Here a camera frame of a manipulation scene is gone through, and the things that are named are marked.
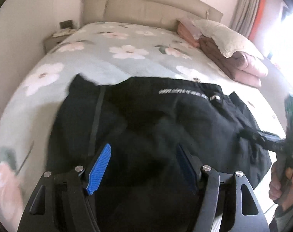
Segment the pink folded quilt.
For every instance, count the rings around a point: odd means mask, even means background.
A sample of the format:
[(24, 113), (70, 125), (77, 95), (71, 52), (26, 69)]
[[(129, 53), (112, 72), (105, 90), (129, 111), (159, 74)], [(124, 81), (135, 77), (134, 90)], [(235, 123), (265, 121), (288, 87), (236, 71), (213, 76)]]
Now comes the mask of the pink folded quilt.
[(192, 47), (201, 49), (231, 80), (260, 88), (261, 78), (268, 75), (268, 68), (261, 59), (237, 51), (232, 57), (224, 57), (215, 42), (205, 37), (191, 19), (179, 19), (177, 32)]

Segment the beige padded headboard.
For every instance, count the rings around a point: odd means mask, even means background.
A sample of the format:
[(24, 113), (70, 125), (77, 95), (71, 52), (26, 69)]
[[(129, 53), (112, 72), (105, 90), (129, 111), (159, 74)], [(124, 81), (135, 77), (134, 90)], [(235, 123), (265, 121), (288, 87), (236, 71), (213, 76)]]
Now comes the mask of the beige padded headboard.
[(175, 31), (183, 17), (220, 22), (222, 16), (200, 0), (84, 0), (82, 22), (130, 23)]

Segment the bedside table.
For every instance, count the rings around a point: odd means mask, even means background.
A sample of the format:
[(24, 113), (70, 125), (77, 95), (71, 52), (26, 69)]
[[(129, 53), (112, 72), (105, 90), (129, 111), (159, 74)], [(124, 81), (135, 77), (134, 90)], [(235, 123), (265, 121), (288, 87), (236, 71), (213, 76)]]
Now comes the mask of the bedside table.
[(59, 26), (60, 29), (58, 31), (45, 38), (43, 41), (46, 54), (77, 31), (72, 20), (62, 21), (59, 23)]

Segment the grey curtain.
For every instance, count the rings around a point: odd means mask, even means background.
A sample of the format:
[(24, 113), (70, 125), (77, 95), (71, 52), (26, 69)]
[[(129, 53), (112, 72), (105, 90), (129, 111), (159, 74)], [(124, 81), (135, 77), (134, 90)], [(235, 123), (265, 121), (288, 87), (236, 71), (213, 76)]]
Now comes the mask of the grey curtain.
[(253, 40), (261, 22), (266, 0), (238, 0), (230, 28)]

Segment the black jacket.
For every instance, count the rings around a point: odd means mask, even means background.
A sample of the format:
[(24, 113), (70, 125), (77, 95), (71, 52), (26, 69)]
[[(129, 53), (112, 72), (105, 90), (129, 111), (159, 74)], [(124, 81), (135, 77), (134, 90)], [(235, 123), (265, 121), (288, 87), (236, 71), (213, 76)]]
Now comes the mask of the black jacket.
[(198, 196), (184, 177), (177, 149), (218, 172), (242, 171), (256, 187), (269, 153), (239, 137), (257, 123), (235, 93), (218, 85), (132, 77), (97, 85), (77, 75), (68, 87), (48, 143), (47, 170), (88, 165), (105, 145), (111, 158), (95, 192), (101, 231), (189, 231)]

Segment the floral bedspread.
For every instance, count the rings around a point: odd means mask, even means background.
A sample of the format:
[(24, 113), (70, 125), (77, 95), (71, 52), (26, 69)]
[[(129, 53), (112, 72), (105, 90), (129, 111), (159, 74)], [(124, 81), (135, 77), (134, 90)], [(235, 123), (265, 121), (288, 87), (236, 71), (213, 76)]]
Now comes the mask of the floral bedspread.
[[(132, 77), (172, 78), (221, 87), (235, 93), (257, 128), (285, 133), (259, 90), (231, 81), (199, 49), (174, 32), (142, 25), (93, 23), (53, 48), (13, 93), (0, 119), (0, 231), (101, 231), (95, 192), (86, 191), (88, 165), (64, 173), (47, 170), (48, 143), (57, 112), (77, 75), (97, 85), (116, 85)], [(266, 179), (253, 187), (237, 170), (228, 174), (257, 211), (267, 203)]]

